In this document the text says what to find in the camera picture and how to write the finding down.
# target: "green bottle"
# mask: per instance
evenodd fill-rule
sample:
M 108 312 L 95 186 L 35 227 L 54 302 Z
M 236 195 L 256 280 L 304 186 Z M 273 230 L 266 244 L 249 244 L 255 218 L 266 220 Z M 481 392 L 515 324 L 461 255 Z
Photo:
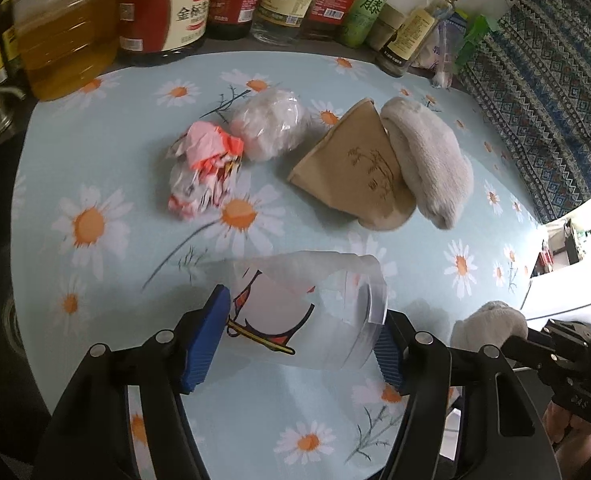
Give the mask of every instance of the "green bottle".
M 386 0 L 355 0 L 339 31 L 339 43 L 357 48 L 364 43 Z

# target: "table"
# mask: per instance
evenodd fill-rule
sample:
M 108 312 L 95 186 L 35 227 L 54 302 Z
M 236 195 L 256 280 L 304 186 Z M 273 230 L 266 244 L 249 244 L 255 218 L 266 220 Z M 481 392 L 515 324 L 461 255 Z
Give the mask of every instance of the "table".
M 440 113 L 475 175 L 459 224 L 439 231 L 416 211 L 396 231 L 368 232 L 287 183 L 310 143 L 264 164 L 245 161 L 222 210 L 179 221 L 166 210 L 173 164 L 166 149 L 199 117 L 218 121 L 214 110 L 222 104 L 272 85 L 301 95 L 318 138 L 367 96 L 380 108 L 402 93 Z M 26 354 L 52 410 L 93 343 L 138 346 L 172 328 L 203 304 L 225 260 L 305 249 L 373 254 L 391 290 L 390 308 L 448 340 L 453 323 L 486 301 L 520 306 L 543 240 L 532 211 L 479 106 L 417 76 L 394 79 L 355 60 L 282 52 L 119 70 L 38 104 L 30 121 L 12 212 L 12 277 Z M 207 222 L 211 227 L 143 288 Z M 138 464 L 150 479 L 136 388 L 129 397 Z M 403 405 L 373 356 L 361 370 L 329 372 L 219 350 L 205 383 L 184 398 L 214 480 L 363 480 L 386 462 Z

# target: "plastic oil jug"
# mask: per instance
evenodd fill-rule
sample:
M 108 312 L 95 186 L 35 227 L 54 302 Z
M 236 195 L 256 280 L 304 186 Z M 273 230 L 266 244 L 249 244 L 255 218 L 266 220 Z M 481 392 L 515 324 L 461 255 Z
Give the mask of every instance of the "plastic oil jug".
M 14 0 L 18 49 L 36 97 L 93 84 L 117 53 L 116 0 Z

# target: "rolled gray towel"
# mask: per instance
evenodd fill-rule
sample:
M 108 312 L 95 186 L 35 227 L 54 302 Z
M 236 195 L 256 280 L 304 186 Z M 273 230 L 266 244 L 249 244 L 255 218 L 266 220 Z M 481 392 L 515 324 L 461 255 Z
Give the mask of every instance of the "rolled gray towel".
M 418 209 L 439 229 L 452 229 L 473 192 L 473 169 L 453 130 L 403 97 L 387 102 L 380 118 Z
M 504 301 L 489 301 L 463 321 L 457 321 L 451 332 L 451 347 L 477 352 L 484 345 L 501 348 L 510 336 L 526 339 L 527 319 Z

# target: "brown pouch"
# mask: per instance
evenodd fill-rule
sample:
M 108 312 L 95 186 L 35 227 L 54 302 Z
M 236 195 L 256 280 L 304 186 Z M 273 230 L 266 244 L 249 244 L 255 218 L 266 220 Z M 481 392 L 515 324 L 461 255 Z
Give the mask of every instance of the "brown pouch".
M 293 168 L 288 180 L 374 231 L 397 229 L 416 206 L 368 98 L 342 116 Z

